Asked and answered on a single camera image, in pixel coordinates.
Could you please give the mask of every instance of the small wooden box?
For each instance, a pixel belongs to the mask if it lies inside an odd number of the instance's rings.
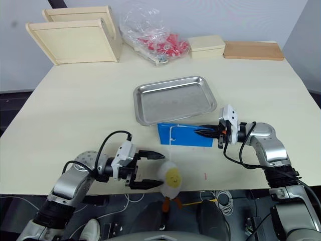
[[[193,59],[222,56],[225,43],[218,35],[188,38]]]

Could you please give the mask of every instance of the shoe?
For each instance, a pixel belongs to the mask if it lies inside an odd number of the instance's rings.
[[[98,241],[100,238],[100,225],[95,219],[88,221],[80,234],[81,241]]]

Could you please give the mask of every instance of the wall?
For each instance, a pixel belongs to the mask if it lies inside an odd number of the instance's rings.
[[[1,0],[0,91],[35,89],[52,67],[26,31],[26,22],[43,22],[41,10],[47,1]]]
[[[225,40],[277,41],[283,48],[307,0],[141,0],[161,11],[183,37],[219,34]],[[65,0],[68,7],[110,5],[119,19],[126,0]],[[25,30],[42,22],[42,0],[2,0],[0,91],[33,89],[52,66]]]
[[[307,89],[321,93],[321,1],[308,0],[283,52]]]

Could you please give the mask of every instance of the metal tray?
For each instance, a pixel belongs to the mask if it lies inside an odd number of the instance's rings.
[[[136,120],[151,126],[212,112],[217,103],[206,80],[191,76],[137,87],[134,106]]]

